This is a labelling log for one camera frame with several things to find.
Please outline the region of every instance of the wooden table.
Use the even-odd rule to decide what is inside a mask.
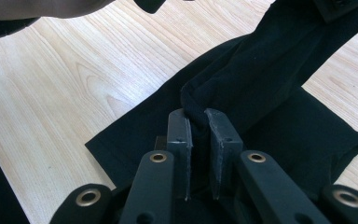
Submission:
[[[88,183],[114,184],[84,147],[206,50],[251,33],[268,1],[116,1],[0,39],[0,165],[32,223]],[[358,131],[358,35],[305,84]],[[338,183],[358,189],[358,156]]]

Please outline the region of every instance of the fabric fold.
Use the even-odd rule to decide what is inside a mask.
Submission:
[[[278,0],[253,33],[201,55],[86,146],[120,186],[166,135],[169,113],[182,107],[200,177],[209,167],[210,107],[227,114],[248,148],[266,151],[317,199],[358,153],[358,132],[301,85],[357,33],[358,8],[325,24],[312,1]]]

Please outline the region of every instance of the metal grommet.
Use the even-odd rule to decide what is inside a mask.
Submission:
[[[98,189],[86,189],[77,195],[76,204],[87,207],[95,204],[101,199],[101,192]]]
[[[248,159],[254,162],[265,162],[266,157],[258,153],[251,153],[248,155]]]
[[[337,201],[349,207],[358,208],[358,197],[347,190],[336,189],[333,191],[333,196]]]
[[[167,160],[167,156],[162,153],[155,153],[150,156],[152,162],[164,162]]]

